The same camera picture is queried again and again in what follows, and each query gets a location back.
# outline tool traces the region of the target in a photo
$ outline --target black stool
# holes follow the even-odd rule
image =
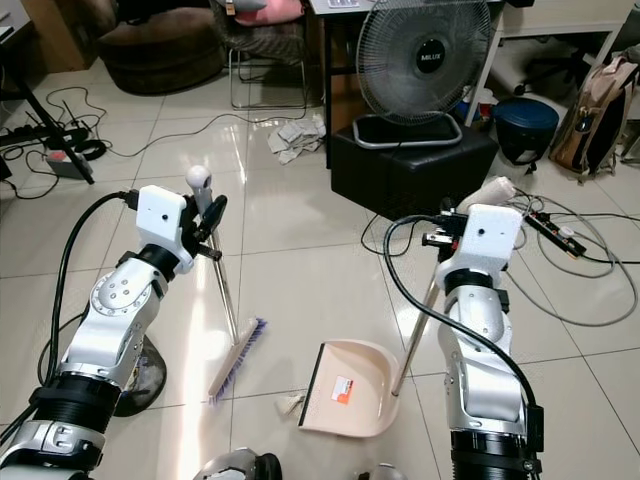
[[[482,133],[462,128],[453,147],[365,150],[351,127],[331,141],[331,189],[369,210],[396,220],[440,213],[448,197],[457,205],[482,186],[498,145]]]

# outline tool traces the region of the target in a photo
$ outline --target dustpan label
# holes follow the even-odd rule
[[[342,403],[343,405],[349,405],[349,398],[351,398],[352,388],[353,380],[338,376],[338,378],[336,378],[336,384],[333,387],[331,400]]]

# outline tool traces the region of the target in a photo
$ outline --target fan logo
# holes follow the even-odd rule
[[[432,38],[424,42],[418,49],[416,64],[422,73],[433,73],[438,70],[445,59],[444,45]]]

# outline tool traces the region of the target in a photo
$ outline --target power strip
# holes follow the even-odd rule
[[[551,221],[551,216],[544,212],[531,212],[524,217],[525,221],[561,250],[567,252],[574,258],[581,257],[587,249],[584,245],[573,238],[566,237],[560,233],[560,227]]]

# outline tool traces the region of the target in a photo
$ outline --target fan base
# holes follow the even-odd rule
[[[460,127],[446,114],[416,126],[397,125],[378,115],[364,115],[353,121],[353,136],[356,143],[367,150],[446,147],[462,140]]]

